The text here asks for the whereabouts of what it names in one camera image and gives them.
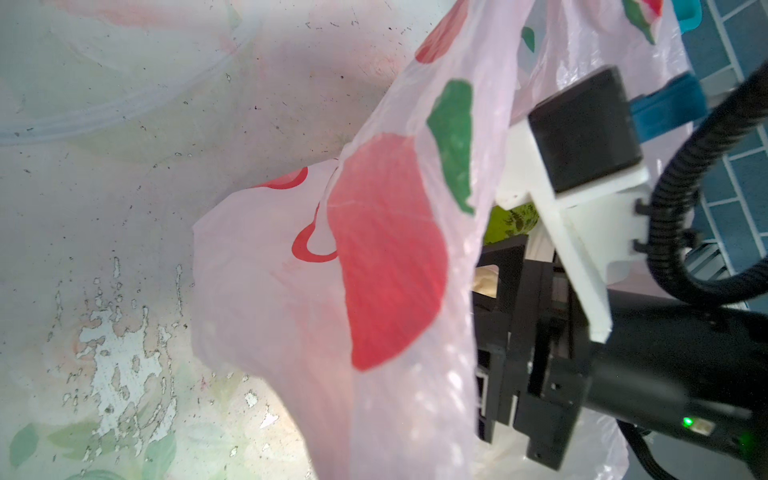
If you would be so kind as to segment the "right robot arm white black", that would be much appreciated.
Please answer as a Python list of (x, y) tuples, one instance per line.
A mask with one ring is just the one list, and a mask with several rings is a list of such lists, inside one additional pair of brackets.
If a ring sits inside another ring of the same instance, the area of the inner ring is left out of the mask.
[(767, 263), (702, 279), (686, 224), (702, 178), (767, 116), (760, 68), (709, 107), (681, 74), (629, 100), (603, 67), (515, 124), (501, 202), (532, 203), (546, 247), (517, 235), (482, 250), (495, 288), (473, 297), (477, 434), (526, 436), (527, 457), (558, 470), (583, 409), (606, 414), (645, 471), (667, 472), (655, 431), (767, 475), (767, 318), (742, 302), (767, 291)]

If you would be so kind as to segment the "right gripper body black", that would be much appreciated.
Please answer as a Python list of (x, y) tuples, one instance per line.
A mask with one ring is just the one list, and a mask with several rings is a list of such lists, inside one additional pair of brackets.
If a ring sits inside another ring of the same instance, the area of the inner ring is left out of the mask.
[(483, 248), (479, 266), (498, 269), (496, 295), (473, 293), (479, 406), (477, 435), (498, 424), (528, 438), (529, 459), (561, 467), (590, 388), (589, 323), (557, 256), (525, 256), (516, 236)]

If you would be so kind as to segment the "pink plastic bag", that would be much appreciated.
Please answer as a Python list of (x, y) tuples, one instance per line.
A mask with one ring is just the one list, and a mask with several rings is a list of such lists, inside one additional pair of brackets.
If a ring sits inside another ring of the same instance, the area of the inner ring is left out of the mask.
[(336, 159), (231, 194), (193, 228), (196, 354), (276, 391), (321, 479), (469, 479), (470, 296), (494, 206), (531, 203), (608, 337), (662, 162), (555, 189), (534, 108), (617, 70), (634, 96), (685, 71), (668, 1), (364, 1), (321, 59), (393, 81)]

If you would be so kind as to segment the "light green speckled fruit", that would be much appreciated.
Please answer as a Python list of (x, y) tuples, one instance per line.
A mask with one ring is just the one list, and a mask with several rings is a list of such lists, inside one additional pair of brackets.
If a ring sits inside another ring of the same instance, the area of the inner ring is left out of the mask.
[(539, 221), (533, 203), (527, 203), (511, 210), (494, 206), (490, 212), (484, 244), (491, 245), (518, 235), (528, 235)]

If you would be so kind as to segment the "teal plastic basket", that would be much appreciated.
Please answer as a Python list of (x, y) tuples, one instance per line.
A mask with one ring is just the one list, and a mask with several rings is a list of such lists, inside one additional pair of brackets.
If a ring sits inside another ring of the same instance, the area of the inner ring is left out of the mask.
[(700, 0), (672, 0), (672, 5), (683, 34), (700, 26), (703, 16)]

